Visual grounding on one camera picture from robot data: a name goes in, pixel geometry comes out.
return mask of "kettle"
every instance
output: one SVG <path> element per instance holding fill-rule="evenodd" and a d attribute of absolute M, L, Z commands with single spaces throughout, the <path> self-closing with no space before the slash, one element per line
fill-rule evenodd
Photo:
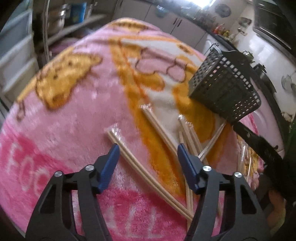
<path fill-rule="evenodd" d="M 242 53 L 247 57 L 250 64 L 255 62 L 255 61 L 253 61 L 254 56 L 252 53 L 250 53 L 249 51 L 246 51 L 246 50 Z"/>

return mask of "blanket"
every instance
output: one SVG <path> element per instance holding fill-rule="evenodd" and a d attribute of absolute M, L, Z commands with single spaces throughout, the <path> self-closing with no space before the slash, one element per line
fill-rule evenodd
<path fill-rule="evenodd" d="M 204 59 L 155 26 L 127 18 L 107 24 L 61 52 L 23 90 L 1 130 L 0 205 L 7 215 L 26 231 L 53 173 L 77 172 L 106 154 L 112 143 L 105 131 L 114 124 L 134 156 L 186 206 L 184 177 L 139 107 L 151 104 L 176 143 L 178 115 L 184 115 L 205 147 L 223 120 L 188 97 L 188 81 Z M 251 115 L 244 124 L 256 132 Z M 237 136 L 227 124 L 207 160 L 219 172 L 232 174 L 238 155 Z M 185 237 L 185 218 L 123 158 L 98 202 L 115 241 Z M 75 192 L 73 208 L 76 228 L 82 233 Z M 219 233 L 220 223 L 217 217 L 213 235 Z"/>

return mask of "silver screw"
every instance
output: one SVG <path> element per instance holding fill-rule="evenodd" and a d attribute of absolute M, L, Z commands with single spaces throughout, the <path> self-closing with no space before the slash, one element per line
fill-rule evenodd
<path fill-rule="evenodd" d="M 242 177 L 242 174 L 240 172 L 235 172 L 234 175 L 238 178 L 241 178 Z"/>
<path fill-rule="evenodd" d="M 63 173 L 61 171 L 57 171 L 54 174 L 55 177 L 60 177 L 61 175 L 63 175 Z"/>
<path fill-rule="evenodd" d="M 94 166 L 93 165 L 87 165 L 85 167 L 85 170 L 87 170 L 87 171 L 92 171 L 93 169 L 94 169 Z"/>
<path fill-rule="evenodd" d="M 204 171 L 209 172 L 212 170 L 212 168 L 210 166 L 203 166 L 202 167 Z"/>

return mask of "black plastic basket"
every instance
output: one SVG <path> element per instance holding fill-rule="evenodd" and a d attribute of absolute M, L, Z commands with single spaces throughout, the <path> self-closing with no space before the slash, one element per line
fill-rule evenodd
<path fill-rule="evenodd" d="M 241 52 L 214 46 L 189 81 L 189 97 L 228 122 L 237 122 L 261 105 L 249 71 L 250 63 Z"/>

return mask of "countertop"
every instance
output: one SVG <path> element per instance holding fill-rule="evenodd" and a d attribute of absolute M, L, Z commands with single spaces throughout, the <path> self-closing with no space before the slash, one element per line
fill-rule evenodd
<path fill-rule="evenodd" d="M 145 1 L 145 2 L 149 2 L 151 4 L 154 5 L 159 5 L 173 13 L 175 13 L 176 15 L 183 17 L 185 19 L 188 19 L 189 21 L 191 21 L 192 23 L 196 24 L 197 26 L 199 26 L 200 28 L 202 28 L 204 31 L 206 31 L 206 33 L 210 34 L 213 38 L 215 38 L 221 45 L 223 45 L 228 51 L 233 51 L 236 50 L 236 47 L 230 43 L 229 41 L 226 41 L 222 36 L 214 34 L 210 29 L 208 29 L 205 25 L 201 24 L 200 22 L 192 19 L 191 17 L 187 16 L 186 14 L 181 12 L 181 6 L 175 4 L 174 2 L 171 3 L 165 3 L 165 2 L 160 2 L 157 0 L 138 0 L 138 1 Z M 283 140 L 283 143 L 287 143 L 288 140 L 288 135 L 289 135 L 289 124 L 288 122 L 283 118 L 282 114 L 281 114 L 281 110 L 276 102 L 276 100 L 274 99 L 273 95 L 271 94 L 271 92 L 268 90 L 267 86 L 262 82 L 262 80 L 260 79 L 260 77 L 257 75 L 257 73 L 254 71 L 254 69 L 250 66 L 250 77 L 253 79 L 254 83 L 257 85 L 257 87 L 262 91 L 264 97 L 266 98 L 272 112 L 273 115 L 276 119 L 276 122 L 278 124 L 279 127 L 279 131 L 281 133 L 281 137 Z"/>

